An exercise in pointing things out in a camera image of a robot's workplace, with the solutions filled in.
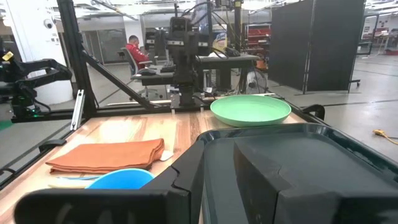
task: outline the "gray floor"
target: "gray floor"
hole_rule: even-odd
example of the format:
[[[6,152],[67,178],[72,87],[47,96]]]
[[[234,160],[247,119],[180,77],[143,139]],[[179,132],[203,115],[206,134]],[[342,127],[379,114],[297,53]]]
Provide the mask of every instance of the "gray floor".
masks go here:
[[[141,83],[131,82],[127,65],[107,65],[107,68],[120,80],[138,91],[143,89]],[[128,96],[112,83],[107,81],[97,71],[89,68],[91,84],[97,100],[101,106],[109,103],[127,102]],[[367,144],[380,153],[398,162],[398,146],[384,138],[374,136],[373,129],[383,129],[390,136],[398,137],[398,57],[383,56],[361,58],[358,57],[354,67],[353,79],[361,79],[360,87],[351,86],[351,93],[328,92],[299,95],[301,92],[278,86],[269,81],[270,90],[285,97],[297,106],[308,106],[315,103],[326,105],[326,122],[333,127],[344,131],[357,140]],[[166,99],[164,86],[151,86],[158,90],[163,99]],[[151,95],[150,99],[159,100],[160,97]],[[52,109],[73,108],[74,101],[52,105]],[[0,105],[0,120],[11,118],[9,106]],[[0,167],[13,159],[29,153],[25,159],[11,165],[18,169],[25,161],[39,153],[35,147],[43,139],[56,139],[68,131],[68,121],[47,121],[37,123],[15,124],[0,131]],[[7,174],[0,175],[0,181]]]

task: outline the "robot workstation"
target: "robot workstation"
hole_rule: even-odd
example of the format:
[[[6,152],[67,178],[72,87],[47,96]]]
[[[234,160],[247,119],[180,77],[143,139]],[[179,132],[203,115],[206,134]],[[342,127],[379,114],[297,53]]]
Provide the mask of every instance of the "robot workstation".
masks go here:
[[[0,223],[382,223],[381,214],[396,223],[393,162],[327,125],[323,106],[299,108],[259,88],[254,67],[261,59],[241,41],[241,0],[230,8],[234,47],[224,50],[212,47],[211,1],[181,16],[174,5],[161,38],[173,69],[132,75],[142,85],[173,86],[169,99],[157,101],[90,55],[73,1],[57,2],[70,67],[20,62],[0,46],[0,96],[10,99],[13,123],[65,119],[70,130],[41,142],[19,169],[0,170],[11,173],[0,183]],[[186,15],[198,6],[206,13],[192,21]],[[204,18],[208,24],[196,29]],[[131,102],[100,106],[87,64]],[[232,68],[240,72],[234,95],[205,88],[204,70],[223,70],[230,82]],[[35,71],[43,74],[28,78]],[[73,110],[51,110],[37,99],[35,88],[72,76]],[[256,94],[245,95],[246,88]]]

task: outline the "wooden table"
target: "wooden table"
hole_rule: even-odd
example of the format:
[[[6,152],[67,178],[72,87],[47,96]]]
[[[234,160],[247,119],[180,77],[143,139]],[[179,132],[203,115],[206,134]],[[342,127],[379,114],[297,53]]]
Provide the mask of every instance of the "wooden table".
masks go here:
[[[284,123],[304,122],[295,114],[290,114],[284,121]],[[229,128],[229,126],[218,121],[211,111],[177,113],[175,116],[164,113],[91,118],[67,138],[66,145],[54,148],[0,191],[0,223],[14,223],[15,204],[26,193],[49,188],[49,183],[58,176],[84,176],[84,174],[50,174],[50,166],[45,164],[49,159],[66,154],[80,144],[163,138],[165,150],[173,151],[174,156],[165,162],[153,163],[150,171],[154,175],[159,175],[195,142],[199,134],[220,128]]]

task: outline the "orange towel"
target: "orange towel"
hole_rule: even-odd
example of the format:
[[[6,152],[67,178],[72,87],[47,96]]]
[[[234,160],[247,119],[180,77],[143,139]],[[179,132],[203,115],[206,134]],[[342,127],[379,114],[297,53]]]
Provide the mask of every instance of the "orange towel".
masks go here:
[[[127,168],[147,169],[160,159],[164,140],[141,142],[82,144],[63,156],[46,162],[50,172],[84,172],[106,174]]]

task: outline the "red jacket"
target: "red jacket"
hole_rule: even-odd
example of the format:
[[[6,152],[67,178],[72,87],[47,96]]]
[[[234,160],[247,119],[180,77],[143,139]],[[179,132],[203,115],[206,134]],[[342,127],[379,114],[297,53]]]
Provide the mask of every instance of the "red jacket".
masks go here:
[[[138,69],[145,68],[145,65],[140,65],[140,62],[146,62],[149,61],[148,57],[144,55],[137,46],[132,45],[132,44],[127,44],[126,48],[130,51],[131,56],[134,58],[134,60],[137,63]]]

